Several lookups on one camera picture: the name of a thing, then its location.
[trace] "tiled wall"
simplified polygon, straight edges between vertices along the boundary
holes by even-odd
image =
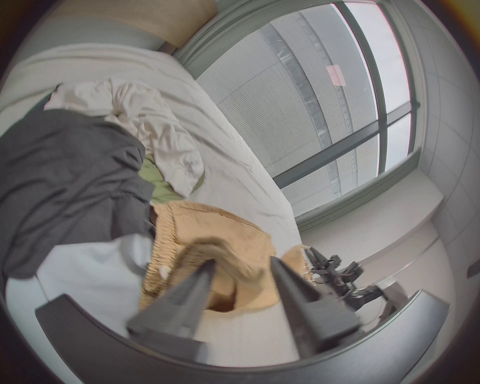
[[[454,272],[456,327],[479,291],[467,267],[480,258],[480,85],[465,56],[431,12],[397,0],[417,42],[427,86],[428,123],[420,169],[445,198],[433,224]]]

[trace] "wooden panel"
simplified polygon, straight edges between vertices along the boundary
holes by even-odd
[[[65,0],[52,17],[89,15],[136,26],[181,48],[216,15],[215,0]]]

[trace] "clothing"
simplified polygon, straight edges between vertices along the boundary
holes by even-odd
[[[183,197],[176,193],[172,186],[165,181],[162,172],[156,167],[153,156],[146,155],[138,175],[155,186],[152,193],[151,202],[154,204],[168,203],[174,200],[183,200]],[[204,183],[205,172],[199,178],[193,188],[196,191]]]
[[[140,308],[180,283],[206,260],[216,261],[208,308],[227,312],[259,309],[278,301],[270,235],[223,209],[188,201],[155,204],[156,236],[145,274]],[[285,261],[303,274],[302,246]]]
[[[142,144],[117,124],[42,103],[0,137],[0,265],[29,278],[58,244],[150,237]]]
[[[45,109],[69,109],[125,128],[138,138],[175,192],[188,197],[204,172],[190,134],[180,125],[160,92],[122,79],[62,84]]]

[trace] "window pane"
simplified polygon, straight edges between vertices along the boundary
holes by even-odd
[[[273,20],[197,82],[272,177],[377,119],[363,58],[331,5]]]
[[[408,146],[410,145],[410,129],[410,114],[388,127],[386,171],[407,158]]]
[[[377,63],[387,113],[410,100],[407,72],[395,36],[376,4],[347,3],[362,28]]]
[[[295,217],[326,204],[378,175],[378,137],[282,188]]]

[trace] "white sheet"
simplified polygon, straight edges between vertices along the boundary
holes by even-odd
[[[188,197],[204,172],[202,158],[189,133],[165,104],[160,92],[141,82],[112,78],[100,82],[64,83],[44,109],[69,109],[105,116],[135,136],[153,154],[166,181]]]
[[[204,163],[205,182],[188,200],[255,223],[272,235],[278,255],[301,243],[291,206],[280,189],[205,91],[166,54],[79,44],[35,55],[13,69],[0,94],[0,134],[56,85],[113,76],[158,89],[193,138]],[[197,331],[198,339],[211,344],[209,363],[256,366],[298,359],[281,303],[263,312],[239,313],[235,319],[228,316],[208,313]]]

